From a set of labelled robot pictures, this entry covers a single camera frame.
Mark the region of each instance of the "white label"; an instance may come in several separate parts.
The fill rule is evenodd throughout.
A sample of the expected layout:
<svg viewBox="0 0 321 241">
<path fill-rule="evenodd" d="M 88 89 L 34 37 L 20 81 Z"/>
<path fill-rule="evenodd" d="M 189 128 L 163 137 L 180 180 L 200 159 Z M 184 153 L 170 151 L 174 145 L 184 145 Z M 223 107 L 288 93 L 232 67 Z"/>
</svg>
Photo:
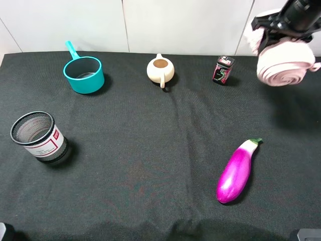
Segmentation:
<svg viewBox="0 0 321 241">
<path fill-rule="evenodd" d="M 48 157 L 58 151 L 63 142 L 64 136 L 55 125 L 51 135 L 43 142 L 34 146 L 24 146 L 24 148 L 35 157 Z"/>
</svg>

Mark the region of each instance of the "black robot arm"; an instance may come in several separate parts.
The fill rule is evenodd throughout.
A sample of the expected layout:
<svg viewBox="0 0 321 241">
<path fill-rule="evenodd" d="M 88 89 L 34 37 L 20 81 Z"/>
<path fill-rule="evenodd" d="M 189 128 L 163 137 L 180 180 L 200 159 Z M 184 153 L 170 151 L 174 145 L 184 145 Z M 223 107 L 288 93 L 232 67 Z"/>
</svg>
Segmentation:
<svg viewBox="0 0 321 241">
<path fill-rule="evenodd" d="M 288 0 L 280 12 L 255 17 L 252 29 L 265 28 L 258 52 L 283 37 L 310 42 L 312 34 L 321 31 L 320 16 L 321 0 Z"/>
</svg>

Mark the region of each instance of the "white teapot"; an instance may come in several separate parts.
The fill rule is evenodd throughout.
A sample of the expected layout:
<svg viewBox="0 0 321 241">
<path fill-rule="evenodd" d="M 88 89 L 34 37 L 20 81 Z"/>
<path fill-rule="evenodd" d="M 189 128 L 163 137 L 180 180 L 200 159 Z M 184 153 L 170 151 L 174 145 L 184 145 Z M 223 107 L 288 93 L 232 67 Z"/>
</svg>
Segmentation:
<svg viewBox="0 0 321 241">
<path fill-rule="evenodd" d="M 160 87 L 165 88 L 165 83 L 170 81 L 175 73 L 174 65 L 169 59 L 157 54 L 156 58 L 147 65 L 147 75 L 151 81 L 159 83 Z"/>
</svg>

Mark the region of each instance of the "wall seam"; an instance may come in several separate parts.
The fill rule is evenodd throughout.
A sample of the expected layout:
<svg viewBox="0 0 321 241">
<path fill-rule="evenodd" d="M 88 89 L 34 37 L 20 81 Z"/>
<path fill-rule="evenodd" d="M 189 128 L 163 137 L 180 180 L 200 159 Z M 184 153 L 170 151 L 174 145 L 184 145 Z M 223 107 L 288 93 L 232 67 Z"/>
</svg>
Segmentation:
<svg viewBox="0 0 321 241">
<path fill-rule="evenodd" d="M 245 28 L 247 27 L 247 23 L 248 23 L 248 21 L 249 21 L 250 15 L 251 15 L 252 10 L 253 10 L 253 7 L 254 7 L 254 3 L 255 3 L 255 0 L 253 0 L 253 2 L 252 2 L 252 6 L 251 6 L 251 8 L 250 8 L 249 15 L 248 15 L 247 18 L 246 18 L 245 26 L 244 26 L 244 28 L 243 28 L 243 31 L 242 31 L 241 37 L 240 37 L 240 39 L 239 39 L 239 43 L 237 44 L 237 47 L 236 47 L 236 50 L 235 50 L 234 55 L 236 55 L 236 54 L 237 54 L 237 51 L 239 50 L 239 47 L 240 47 L 240 44 L 241 44 L 241 40 L 242 40 L 244 31 L 245 31 Z"/>
<path fill-rule="evenodd" d="M 130 53 L 129 41 L 128 41 L 128 33 L 127 33 L 127 24 L 126 24 L 126 18 L 125 18 L 125 11 L 124 11 L 123 0 L 121 0 L 121 7 L 122 7 L 122 15 L 124 16 L 125 31 L 126 31 L 126 40 L 127 40 L 127 48 L 128 48 L 128 52 Z"/>
<path fill-rule="evenodd" d="M 2 24 L 4 25 L 4 27 L 6 28 L 6 30 L 8 31 L 8 33 L 10 34 L 10 36 L 12 37 L 12 39 L 14 40 L 14 42 L 16 43 L 16 45 L 18 46 L 18 48 L 20 49 L 21 52 L 22 49 L 20 48 L 19 44 L 16 42 L 15 38 L 12 36 L 11 32 L 9 31 L 9 29 L 7 28 L 7 26 L 5 25 L 5 23 L 2 21 L 2 19 L 0 18 L 0 21 L 2 22 Z"/>
</svg>

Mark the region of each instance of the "teal measuring cup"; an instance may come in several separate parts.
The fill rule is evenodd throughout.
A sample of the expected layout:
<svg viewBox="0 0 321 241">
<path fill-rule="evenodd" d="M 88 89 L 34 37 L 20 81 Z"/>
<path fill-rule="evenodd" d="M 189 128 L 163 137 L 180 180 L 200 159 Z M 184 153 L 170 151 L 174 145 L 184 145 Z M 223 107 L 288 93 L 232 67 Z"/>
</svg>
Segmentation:
<svg viewBox="0 0 321 241">
<path fill-rule="evenodd" d="M 79 57 L 70 41 L 66 42 L 66 46 L 73 59 L 65 65 L 64 75 L 72 89 L 80 94 L 90 94 L 99 90 L 105 82 L 99 59 Z"/>
</svg>

